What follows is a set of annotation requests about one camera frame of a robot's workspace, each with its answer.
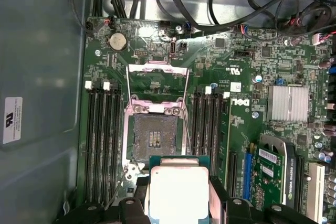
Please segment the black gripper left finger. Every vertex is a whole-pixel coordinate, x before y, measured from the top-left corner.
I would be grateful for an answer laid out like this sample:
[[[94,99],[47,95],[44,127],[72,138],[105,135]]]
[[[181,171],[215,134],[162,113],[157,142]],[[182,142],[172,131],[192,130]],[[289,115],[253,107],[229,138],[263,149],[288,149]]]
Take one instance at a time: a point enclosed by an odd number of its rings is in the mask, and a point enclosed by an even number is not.
[[[69,212],[70,223],[150,223],[144,211],[149,177],[136,181],[134,197],[121,200],[107,210],[101,204],[83,204]]]

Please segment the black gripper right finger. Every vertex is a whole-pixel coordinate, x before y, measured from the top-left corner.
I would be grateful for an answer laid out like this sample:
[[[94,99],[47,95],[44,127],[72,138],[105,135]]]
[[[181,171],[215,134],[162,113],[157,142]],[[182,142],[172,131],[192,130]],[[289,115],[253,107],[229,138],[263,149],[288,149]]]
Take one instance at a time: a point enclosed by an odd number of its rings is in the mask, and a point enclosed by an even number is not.
[[[246,199],[231,198],[217,176],[209,177],[209,213],[212,223],[315,223],[305,215],[282,204],[273,204],[260,211]]]

